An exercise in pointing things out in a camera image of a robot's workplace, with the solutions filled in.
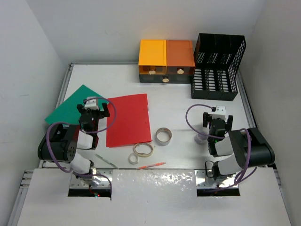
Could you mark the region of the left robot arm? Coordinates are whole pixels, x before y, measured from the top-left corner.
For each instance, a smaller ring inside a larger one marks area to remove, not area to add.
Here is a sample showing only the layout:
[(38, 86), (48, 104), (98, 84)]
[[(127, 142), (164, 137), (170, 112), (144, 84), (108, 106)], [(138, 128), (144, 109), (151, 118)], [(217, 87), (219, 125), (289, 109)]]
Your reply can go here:
[(58, 167), (62, 167), (61, 162), (67, 163), (70, 169), (63, 169), (64, 172), (72, 172), (82, 180), (93, 180), (100, 177), (94, 163), (80, 155), (77, 149), (96, 149), (99, 120), (110, 117), (110, 112), (107, 103), (102, 103), (100, 107), (96, 99), (78, 104), (77, 110), (80, 113), (78, 125), (63, 122), (51, 124), (38, 147), (38, 157)]

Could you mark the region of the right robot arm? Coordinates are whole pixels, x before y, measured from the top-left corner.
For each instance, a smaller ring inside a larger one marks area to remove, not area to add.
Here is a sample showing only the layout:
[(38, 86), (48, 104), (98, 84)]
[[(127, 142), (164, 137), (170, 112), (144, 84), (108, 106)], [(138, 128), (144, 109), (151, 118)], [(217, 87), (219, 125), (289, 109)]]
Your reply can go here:
[(224, 115), (203, 113), (203, 127), (209, 128), (209, 153), (213, 157), (228, 156), (213, 163), (214, 180), (275, 162), (275, 153), (258, 128), (231, 130), (232, 123), (232, 115), (225, 119)]

